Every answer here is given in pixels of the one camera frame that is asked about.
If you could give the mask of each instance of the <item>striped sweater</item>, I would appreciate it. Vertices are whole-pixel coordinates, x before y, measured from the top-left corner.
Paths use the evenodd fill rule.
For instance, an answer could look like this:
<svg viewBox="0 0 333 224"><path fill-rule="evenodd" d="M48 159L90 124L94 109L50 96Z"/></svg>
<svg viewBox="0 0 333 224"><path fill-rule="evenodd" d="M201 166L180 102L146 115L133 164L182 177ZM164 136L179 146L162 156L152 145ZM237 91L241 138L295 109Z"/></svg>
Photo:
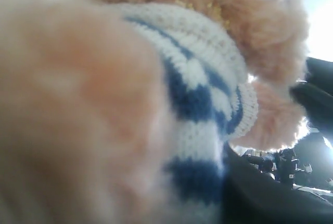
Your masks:
<svg viewBox="0 0 333 224"><path fill-rule="evenodd" d="M166 70L177 145L167 165L182 223L219 223L222 146L243 136L258 112L243 57L227 32L202 14L173 5L116 4L155 46Z"/></svg>

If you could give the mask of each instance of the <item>blue and white sweater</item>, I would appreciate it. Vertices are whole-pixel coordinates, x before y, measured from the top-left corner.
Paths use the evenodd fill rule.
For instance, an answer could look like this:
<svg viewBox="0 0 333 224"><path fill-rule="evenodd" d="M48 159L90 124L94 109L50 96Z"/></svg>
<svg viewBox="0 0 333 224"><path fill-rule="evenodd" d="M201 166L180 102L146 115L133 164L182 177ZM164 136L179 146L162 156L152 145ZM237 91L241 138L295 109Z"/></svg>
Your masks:
<svg viewBox="0 0 333 224"><path fill-rule="evenodd" d="M177 116L168 168L182 223L219 223L222 145L254 124L257 98L227 32L192 10L164 4L112 5L159 51Z"/></svg>

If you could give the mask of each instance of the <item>knitted sweater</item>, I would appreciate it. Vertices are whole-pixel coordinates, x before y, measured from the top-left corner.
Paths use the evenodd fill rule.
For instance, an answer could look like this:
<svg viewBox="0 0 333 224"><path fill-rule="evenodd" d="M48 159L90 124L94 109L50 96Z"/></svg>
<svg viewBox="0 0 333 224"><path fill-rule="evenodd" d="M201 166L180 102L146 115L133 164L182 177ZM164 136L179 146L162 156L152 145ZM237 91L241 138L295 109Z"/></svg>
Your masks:
<svg viewBox="0 0 333 224"><path fill-rule="evenodd" d="M192 10L164 4L117 4L155 46L177 116L177 145L168 168L182 202L182 223L219 223L222 144L253 126L257 98L245 61L220 25Z"/></svg>

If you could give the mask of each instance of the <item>dog sweater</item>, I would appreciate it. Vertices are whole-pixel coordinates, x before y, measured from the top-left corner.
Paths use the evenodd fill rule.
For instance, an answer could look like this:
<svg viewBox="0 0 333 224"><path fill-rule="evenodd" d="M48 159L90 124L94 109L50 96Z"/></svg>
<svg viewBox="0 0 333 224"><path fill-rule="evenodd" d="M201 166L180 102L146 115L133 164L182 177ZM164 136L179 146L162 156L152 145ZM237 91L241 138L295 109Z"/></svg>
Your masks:
<svg viewBox="0 0 333 224"><path fill-rule="evenodd" d="M176 147L167 165L182 223L220 223L222 146L246 134L258 104L245 61L225 29L175 5L108 5L159 52L176 114Z"/></svg>

